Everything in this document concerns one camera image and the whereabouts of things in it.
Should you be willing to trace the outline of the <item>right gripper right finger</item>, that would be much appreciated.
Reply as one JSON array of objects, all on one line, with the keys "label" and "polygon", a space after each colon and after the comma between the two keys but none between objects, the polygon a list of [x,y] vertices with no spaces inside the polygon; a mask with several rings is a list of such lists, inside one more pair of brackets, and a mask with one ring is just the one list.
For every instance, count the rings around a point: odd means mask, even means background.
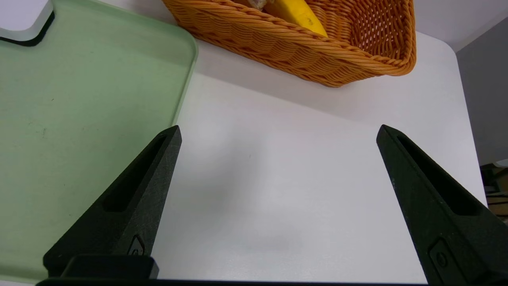
[{"label": "right gripper right finger", "polygon": [[401,131],[376,143],[428,284],[507,284],[507,225]]}]

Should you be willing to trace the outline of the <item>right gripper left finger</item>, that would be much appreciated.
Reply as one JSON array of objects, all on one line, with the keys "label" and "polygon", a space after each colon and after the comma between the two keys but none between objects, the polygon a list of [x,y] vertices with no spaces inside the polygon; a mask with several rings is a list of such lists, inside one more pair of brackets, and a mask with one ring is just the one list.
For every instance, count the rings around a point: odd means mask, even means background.
[{"label": "right gripper left finger", "polygon": [[154,137],[45,253],[49,277],[78,255],[151,254],[181,144],[178,126]]}]

